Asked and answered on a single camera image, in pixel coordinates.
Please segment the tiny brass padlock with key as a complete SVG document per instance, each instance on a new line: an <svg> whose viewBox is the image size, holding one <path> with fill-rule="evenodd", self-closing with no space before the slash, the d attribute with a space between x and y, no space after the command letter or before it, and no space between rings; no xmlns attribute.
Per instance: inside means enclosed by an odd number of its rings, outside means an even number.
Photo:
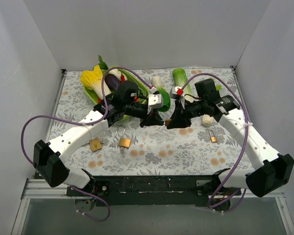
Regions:
<svg viewBox="0 0 294 235"><path fill-rule="evenodd" d="M218 139L217 137L215 136L215 133L213 130L209 130L209 135L210 135L210 139L211 139L211 142L214 143L214 142L218 142Z"/></svg>

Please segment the small brass padlock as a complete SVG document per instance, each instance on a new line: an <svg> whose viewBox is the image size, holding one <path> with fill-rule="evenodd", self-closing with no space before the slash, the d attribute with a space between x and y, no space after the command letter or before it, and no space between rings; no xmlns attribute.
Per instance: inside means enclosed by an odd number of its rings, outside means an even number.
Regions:
<svg viewBox="0 0 294 235"><path fill-rule="evenodd" d="M168 124L170 123L170 121L171 121L171 119L166 119L166 120L164 120L164 124L165 124L166 126L168 126Z"/></svg>

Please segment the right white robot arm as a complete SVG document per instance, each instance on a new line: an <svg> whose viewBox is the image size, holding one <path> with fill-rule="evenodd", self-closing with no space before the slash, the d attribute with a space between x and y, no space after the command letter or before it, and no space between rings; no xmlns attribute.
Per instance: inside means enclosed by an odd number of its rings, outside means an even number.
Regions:
<svg viewBox="0 0 294 235"><path fill-rule="evenodd" d="M290 154L282 155L270 146L244 116L238 101L230 95L220 96L212 79L197 82L195 88L199 98L193 102L186 100L186 93L181 87L171 89L175 110L167 128L186 128L191 126L192 118L209 115L232 135L254 169L220 170L213 174L212 190L221 195L229 188L244 188L263 197L287 184L294 166Z"/></svg>

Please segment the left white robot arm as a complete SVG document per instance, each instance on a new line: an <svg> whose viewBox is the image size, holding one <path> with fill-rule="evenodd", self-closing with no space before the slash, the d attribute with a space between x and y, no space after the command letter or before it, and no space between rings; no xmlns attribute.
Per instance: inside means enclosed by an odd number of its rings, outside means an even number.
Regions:
<svg viewBox="0 0 294 235"><path fill-rule="evenodd" d="M131 81L121 83L116 92L108 94L88 115L62 135L34 145L33 166L50 187L60 184L77 187L82 195L94 192L93 178L84 169L65 165L70 156L83 144L108 129L125 115L141 119L141 126L163 125L158 109L163 98L155 87L151 88L147 102L138 102L138 85Z"/></svg>

